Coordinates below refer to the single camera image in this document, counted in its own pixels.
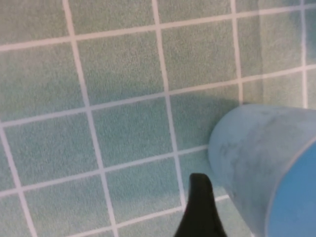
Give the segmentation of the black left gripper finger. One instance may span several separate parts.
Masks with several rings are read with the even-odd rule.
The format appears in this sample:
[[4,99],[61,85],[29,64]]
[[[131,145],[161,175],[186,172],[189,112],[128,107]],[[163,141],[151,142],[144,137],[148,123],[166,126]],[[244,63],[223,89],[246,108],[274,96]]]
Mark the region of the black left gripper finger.
[[188,203],[175,237],[226,237],[212,183],[203,173],[190,175]]

